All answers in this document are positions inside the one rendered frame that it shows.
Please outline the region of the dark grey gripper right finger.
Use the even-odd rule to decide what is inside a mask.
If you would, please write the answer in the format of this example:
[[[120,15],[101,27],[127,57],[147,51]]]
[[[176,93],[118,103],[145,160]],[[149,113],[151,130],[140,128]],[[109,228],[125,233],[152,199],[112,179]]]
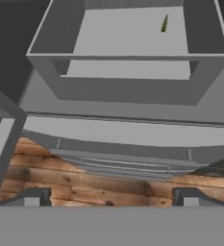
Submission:
[[[174,207],[224,206],[224,201],[212,198],[196,187],[175,187],[172,197]]]

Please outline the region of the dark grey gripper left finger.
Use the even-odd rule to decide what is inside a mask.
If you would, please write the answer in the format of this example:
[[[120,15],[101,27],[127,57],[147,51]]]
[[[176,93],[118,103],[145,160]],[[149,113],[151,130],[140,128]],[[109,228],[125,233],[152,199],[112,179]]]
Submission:
[[[49,187],[30,187],[12,198],[0,201],[0,206],[51,207],[51,195]]]

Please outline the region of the grey fridge door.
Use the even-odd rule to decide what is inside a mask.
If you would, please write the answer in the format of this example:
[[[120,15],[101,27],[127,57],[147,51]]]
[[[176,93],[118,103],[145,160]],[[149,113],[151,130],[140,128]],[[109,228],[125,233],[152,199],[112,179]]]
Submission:
[[[192,172],[192,175],[224,178],[224,159]]]
[[[26,112],[0,90],[0,187],[26,116]]]

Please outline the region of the grey freezer drawer front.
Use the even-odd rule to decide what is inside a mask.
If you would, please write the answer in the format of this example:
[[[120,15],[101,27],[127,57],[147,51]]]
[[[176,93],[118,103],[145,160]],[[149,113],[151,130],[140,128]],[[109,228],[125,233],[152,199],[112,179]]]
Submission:
[[[58,140],[58,145],[50,152],[58,157],[76,164],[90,174],[123,177],[129,179],[165,180],[174,176],[185,175],[199,168],[195,160],[187,158],[187,152],[181,148],[160,148],[152,146],[135,146],[117,143],[86,142],[72,139]],[[147,164],[166,165],[169,174],[142,173],[131,171],[106,171],[85,169],[81,158],[99,160],[120,160]]]

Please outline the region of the grey fridge drawer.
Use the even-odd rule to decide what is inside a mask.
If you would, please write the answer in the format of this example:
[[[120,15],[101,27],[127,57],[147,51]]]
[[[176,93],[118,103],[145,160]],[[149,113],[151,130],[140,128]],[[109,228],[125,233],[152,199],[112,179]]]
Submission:
[[[27,57],[60,100],[196,105],[224,68],[224,21],[218,0],[50,0]]]

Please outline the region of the green vegetable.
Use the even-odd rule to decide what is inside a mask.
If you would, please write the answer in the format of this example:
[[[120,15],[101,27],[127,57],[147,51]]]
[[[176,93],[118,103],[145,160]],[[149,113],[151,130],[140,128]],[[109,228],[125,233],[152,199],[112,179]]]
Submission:
[[[167,29],[167,23],[168,23],[168,14],[164,17],[164,20],[162,22],[161,32],[165,33]]]

